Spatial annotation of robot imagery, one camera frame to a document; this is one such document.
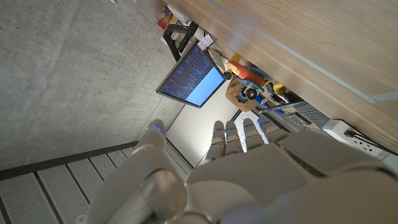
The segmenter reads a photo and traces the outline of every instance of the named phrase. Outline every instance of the robotic finger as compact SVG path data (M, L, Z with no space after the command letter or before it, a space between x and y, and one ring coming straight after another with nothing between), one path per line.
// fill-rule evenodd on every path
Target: robotic finger
M257 124L260 126L261 131L266 135L269 143L277 142L289 135L287 131L280 129L270 119L259 118L257 120Z
M213 128L213 138L211 140L210 149L207 152L206 162L213 161L225 155L225 129L221 121L216 121Z
M246 118L243 121L243 129L244 135L246 137L246 147L248 151L254 149L255 147L264 145L264 141L262 140L261 135L258 133L251 119Z
M225 155L230 155L237 152L243 152L241 140L239 139L238 130L233 121L228 121L225 127L226 133L226 147Z

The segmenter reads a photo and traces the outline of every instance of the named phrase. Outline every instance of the concrete wall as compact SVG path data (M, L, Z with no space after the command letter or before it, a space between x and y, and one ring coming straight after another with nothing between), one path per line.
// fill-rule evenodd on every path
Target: concrete wall
M0 170L136 141L182 104L156 0L0 1Z

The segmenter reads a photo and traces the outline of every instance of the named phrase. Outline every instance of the blue screen area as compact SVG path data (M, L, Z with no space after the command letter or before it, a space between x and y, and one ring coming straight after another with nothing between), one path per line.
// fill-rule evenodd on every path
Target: blue screen area
M186 100L194 105L202 105L223 81L217 69L212 68Z
M211 59L195 45L164 83L161 92L202 106L223 81Z

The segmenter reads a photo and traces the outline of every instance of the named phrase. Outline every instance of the computer monitor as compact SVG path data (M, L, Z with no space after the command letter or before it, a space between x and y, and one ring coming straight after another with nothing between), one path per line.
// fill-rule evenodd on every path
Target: computer monitor
M171 99L201 108L225 82L207 51L194 41L157 87L156 92Z

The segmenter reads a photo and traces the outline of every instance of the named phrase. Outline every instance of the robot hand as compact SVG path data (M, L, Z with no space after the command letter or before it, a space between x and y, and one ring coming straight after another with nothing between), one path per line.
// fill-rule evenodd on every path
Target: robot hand
M184 184L163 153L163 123L151 122L97 191L87 223L398 223L398 178L381 161L265 118L244 120L244 133L247 153L235 124L217 121L205 163Z
M288 132L280 129L267 118L259 118L257 124L265 134L268 142L277 142L289 135ZM248 151L264 145L264 141L251 119L245 119L243 126ZM224 128L224 124L221 121L216 121L213 128L213 139L211 140L205 163L238 152L243 152L243 150L235 123L228 121Z

